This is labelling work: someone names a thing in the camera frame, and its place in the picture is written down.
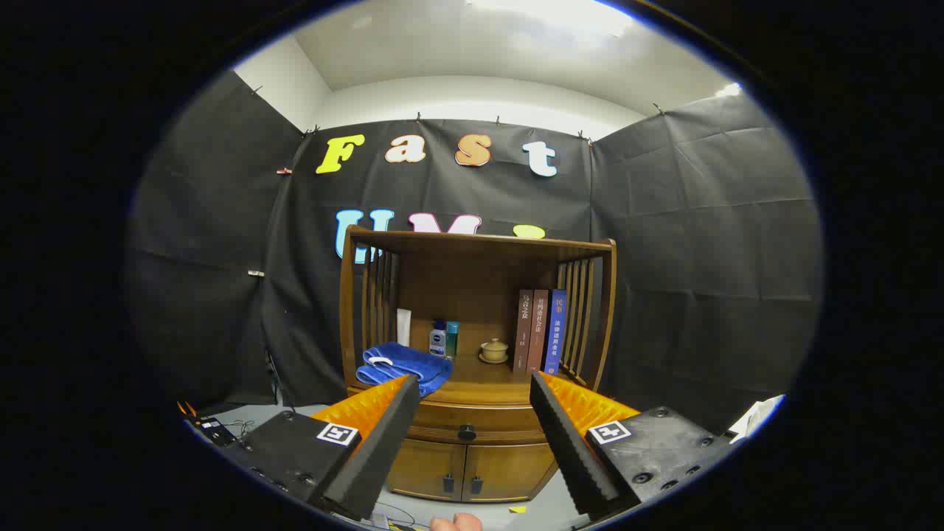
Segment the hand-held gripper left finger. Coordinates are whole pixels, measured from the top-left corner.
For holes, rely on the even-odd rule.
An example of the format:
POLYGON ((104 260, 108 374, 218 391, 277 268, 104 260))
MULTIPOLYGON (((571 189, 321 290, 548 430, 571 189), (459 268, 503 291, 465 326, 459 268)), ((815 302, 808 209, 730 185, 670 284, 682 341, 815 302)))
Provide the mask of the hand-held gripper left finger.
POLYGON ((275 414, 221 453, 301 503, 364 520, 372 515, 419 403, 418 377, 404 375, 313 416, 275 414))

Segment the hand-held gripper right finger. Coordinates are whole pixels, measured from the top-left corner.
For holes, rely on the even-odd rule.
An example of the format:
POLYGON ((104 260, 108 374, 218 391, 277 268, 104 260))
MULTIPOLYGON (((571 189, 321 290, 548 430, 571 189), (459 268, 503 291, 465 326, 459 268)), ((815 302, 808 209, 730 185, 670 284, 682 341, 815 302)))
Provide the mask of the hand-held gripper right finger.
POLYGON ((680 490, 738 447, 665 406, 642 412, 532 371, 530 405, 575 508, 610 517, 680 490))

